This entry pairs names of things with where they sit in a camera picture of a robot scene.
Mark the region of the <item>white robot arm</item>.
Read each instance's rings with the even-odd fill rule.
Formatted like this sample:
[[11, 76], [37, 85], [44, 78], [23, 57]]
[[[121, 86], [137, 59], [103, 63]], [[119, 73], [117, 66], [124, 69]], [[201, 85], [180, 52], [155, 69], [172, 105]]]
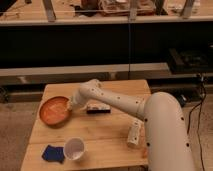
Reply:
[[156, 92], [147, 99], [103, 89], [92, 79], [72, 93], [72, 110], [90, 100], [111, 105], [144, 122], [149, 171], [196, 171], [182, 108], [174, 96]]

